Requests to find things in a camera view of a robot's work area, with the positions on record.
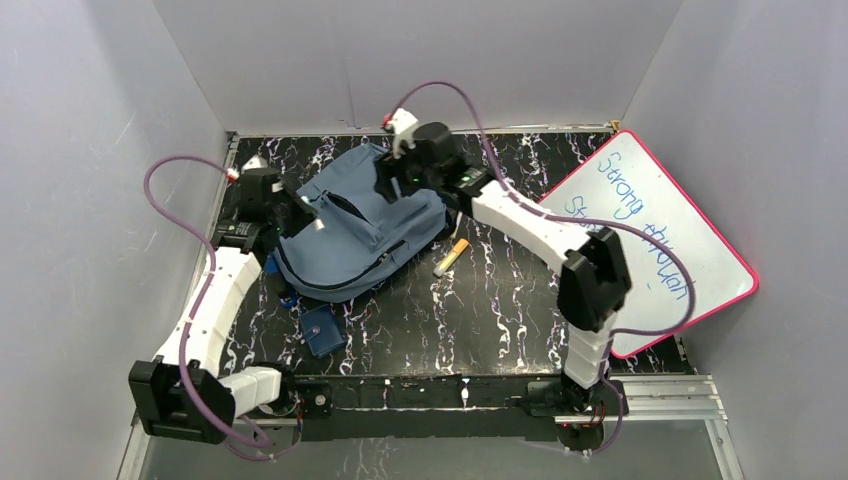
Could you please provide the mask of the blue student backpack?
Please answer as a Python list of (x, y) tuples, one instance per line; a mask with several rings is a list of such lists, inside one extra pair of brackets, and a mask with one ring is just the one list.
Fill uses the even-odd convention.
[(378, 194), (375, 162), (384, 147), (365, 143), (325, 166), (299, 188), (322, 222), (281, 238), (274, 257), (301, 296), (349, 301), (378, 286), (432, 243), (451, 235), (450, 215), (431, 190), (394, 203)]

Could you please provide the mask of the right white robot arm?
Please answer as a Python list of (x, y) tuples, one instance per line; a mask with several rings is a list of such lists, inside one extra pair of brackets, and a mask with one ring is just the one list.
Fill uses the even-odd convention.
[(392, 146), (376, 162), (374, 189), (385, 200), (432, 191), (448, 209), (504, 233), (557, 273), (568, 352), (555, 393), (564, 407), (590, 413), (603, 399), (612, 328), (632, 288), (618, 234), (555, 221), (502, 186), (491, 168), (470, 162), (440, 122), (387, 119), (383, 129)]

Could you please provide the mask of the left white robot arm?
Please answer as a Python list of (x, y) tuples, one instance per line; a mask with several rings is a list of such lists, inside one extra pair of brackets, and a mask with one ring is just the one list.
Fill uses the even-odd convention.
[(221, 444), (235, 420), (261, 406), (275, 416), (294, 411), (299, 391), (280, 365), (260, 363), (221, 376), (220, 357), (251, 287), (281, 239), (316, 220), (315, 211), (278, 171), (229, 170), (236, 214), (199, 238), (209, 263), (190, 303), (150, 360), (138, 360), (128, 384), (144, 431), (154, 437)]

